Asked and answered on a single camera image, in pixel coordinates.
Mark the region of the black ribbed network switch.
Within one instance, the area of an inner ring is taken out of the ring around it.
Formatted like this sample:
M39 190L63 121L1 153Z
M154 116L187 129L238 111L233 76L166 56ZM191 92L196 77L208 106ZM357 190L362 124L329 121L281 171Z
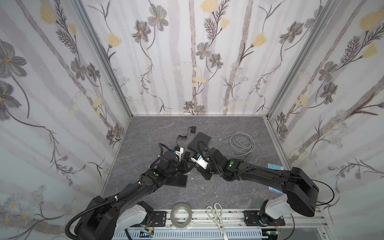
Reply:
M188 176L180 175L180 176L172 176L167 178L165 185L186 188L187 187Z

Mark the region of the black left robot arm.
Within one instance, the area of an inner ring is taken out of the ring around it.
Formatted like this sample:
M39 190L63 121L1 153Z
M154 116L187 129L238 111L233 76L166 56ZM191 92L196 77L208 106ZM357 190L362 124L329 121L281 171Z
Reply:
M87 209L75 215L65 226L65 234L71 240L111 240L117 227L118 218L143 197L154 193L163 185L181 177L196 167L190 159L183 159L176 151L159 143L158 157L139 176L139 180L121 192L91 200Z

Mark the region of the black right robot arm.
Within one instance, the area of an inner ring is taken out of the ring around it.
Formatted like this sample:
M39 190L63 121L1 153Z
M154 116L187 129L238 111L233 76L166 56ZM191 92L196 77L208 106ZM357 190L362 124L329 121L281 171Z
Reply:
M209 149L203 141L198 141L198 152L208 162L207 171L218 175L227 182L250 181L274 188L283 194L274 200L265 200L259 215L264 218L277 219L293 213L304 217L313 217L320 193L316 183L330 187L324 182L309 178L297 167L290 170L275 170L246 163L238 159L228 160L220 151Z

